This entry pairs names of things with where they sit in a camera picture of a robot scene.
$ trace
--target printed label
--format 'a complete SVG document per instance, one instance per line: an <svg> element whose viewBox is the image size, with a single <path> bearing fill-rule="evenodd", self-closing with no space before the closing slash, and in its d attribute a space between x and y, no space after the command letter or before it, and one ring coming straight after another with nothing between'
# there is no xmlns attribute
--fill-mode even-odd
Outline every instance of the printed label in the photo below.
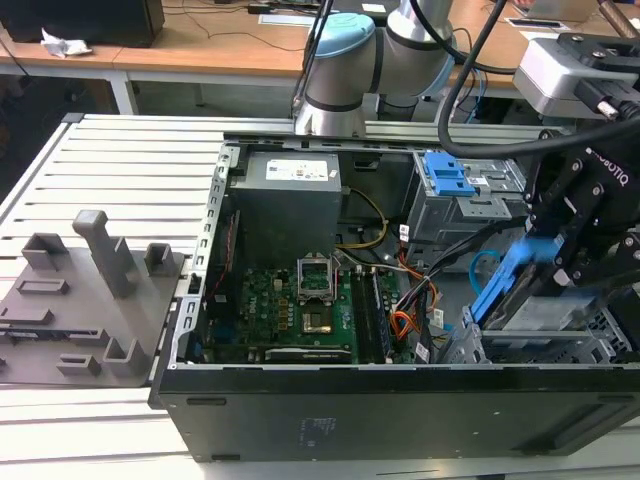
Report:
<svg viewBox="0 0 640 480"><path fill-rule="evenodd" d="M336 429L336 421L337 419L334 417L302 419L298 433L298 445L302 448L318 447L331 437Z"/></svg>
<svg viewBox="0 0 640 480"><path fill-rule="evenodd" d="M487 182L486 178L484 177L467 177L467 182L469 182L469 185L485 185L485 186L489 186L489 182Z"/></svg>
<svg viewBox="0 0 640 480"><path fill-rule="evenodd" d="M327 162L321 160L269 160L267 162L267 180L328 182Z"/></svg>
<svg viewBox="0 0 640 480"><path fill-rule="evenodd" d="M429 350L420 342L416 344L416 355L420 357L424 363L429 363Z"/></svg>
<svg viewBox="0 0 640 480"><path fill-rule="evenodd" d="M433 326L438 327L440 330L444 330L444 310L436 308L433 311Z"/></svg>
<svg viewBox="0 0 640 480"><path fill-rule="evenodd" d="M400 241L408 242L409 241L409 225L400 225Z"/></svg>

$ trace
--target white table leg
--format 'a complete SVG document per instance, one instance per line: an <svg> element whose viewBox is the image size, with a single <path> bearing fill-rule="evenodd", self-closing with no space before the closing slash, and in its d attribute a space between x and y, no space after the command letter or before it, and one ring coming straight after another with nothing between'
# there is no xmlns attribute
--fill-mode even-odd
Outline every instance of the white table leg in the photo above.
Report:
<svg viewBox="0 0 640 480"><path fill-rule="evenodd" d="M125 74L114 75L109 79L109 82L111 82L111 89L116 98L120 115L137 115L138 105L136 104L136 97L127 76Z"/></svg>

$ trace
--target blue latch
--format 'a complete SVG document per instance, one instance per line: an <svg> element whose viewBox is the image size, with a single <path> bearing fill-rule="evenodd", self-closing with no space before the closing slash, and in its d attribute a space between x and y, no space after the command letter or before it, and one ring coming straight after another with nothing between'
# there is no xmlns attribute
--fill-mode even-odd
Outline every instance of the blue latch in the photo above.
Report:
<svg viewBox="0 0 640 480"><path fill-rule="evenodd" d="M472 197L476 194L464 176L464 167L448 153L425 153L424 168L433 180L436 195Z"/></svg>
<svg viewBox="0 0 640 480"><path fill-rule="evenodd" d="M491 306L516 283L516 270L527 263L553 263L562 247L562 239L523 237L509 248L498 270L471 306L471 315L482 324Z"/></svg>

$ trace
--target chip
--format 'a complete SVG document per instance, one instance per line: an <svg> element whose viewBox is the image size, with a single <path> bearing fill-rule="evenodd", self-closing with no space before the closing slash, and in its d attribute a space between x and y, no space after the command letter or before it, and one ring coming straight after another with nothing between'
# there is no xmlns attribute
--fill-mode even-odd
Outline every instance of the chip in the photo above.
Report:
<svg viewBox="0 0 640 480"><path fill-rule="evenodd" d="M331 307L305 305L302 307L302 333L330 334L333 332Z"/></svg>

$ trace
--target white device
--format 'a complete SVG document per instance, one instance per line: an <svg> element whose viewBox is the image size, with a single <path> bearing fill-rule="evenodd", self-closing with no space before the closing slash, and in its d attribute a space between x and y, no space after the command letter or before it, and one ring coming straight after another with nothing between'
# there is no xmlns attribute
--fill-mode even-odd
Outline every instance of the white device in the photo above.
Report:
<svg viewBox="0 0 640 480"><path fill-rule="evenodd" d="M536 0L528 8L514 5L523 17L586 22L598 8L596 0Z"/></svg>

